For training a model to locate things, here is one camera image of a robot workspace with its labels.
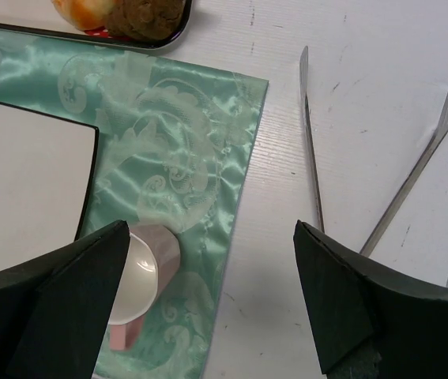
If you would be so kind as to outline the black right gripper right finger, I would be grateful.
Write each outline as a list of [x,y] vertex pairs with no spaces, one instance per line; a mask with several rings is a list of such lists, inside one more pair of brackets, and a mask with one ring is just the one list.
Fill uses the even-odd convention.
[[300,221],[296,264],[328,378],[448,378],[448,288],[412,278]]

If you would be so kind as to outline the glazed ring bread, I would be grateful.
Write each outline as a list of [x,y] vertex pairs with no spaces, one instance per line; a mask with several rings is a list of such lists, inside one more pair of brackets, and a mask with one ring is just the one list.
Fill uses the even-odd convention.
[[102,28],[115,0],[52,0],[58,14],[81,31]]

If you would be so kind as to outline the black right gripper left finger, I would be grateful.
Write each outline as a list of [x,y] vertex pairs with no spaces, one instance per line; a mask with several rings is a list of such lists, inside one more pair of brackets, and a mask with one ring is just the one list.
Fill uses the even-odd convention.
[[0,271],[0,378],[90,378],[130,244],[119,220]]

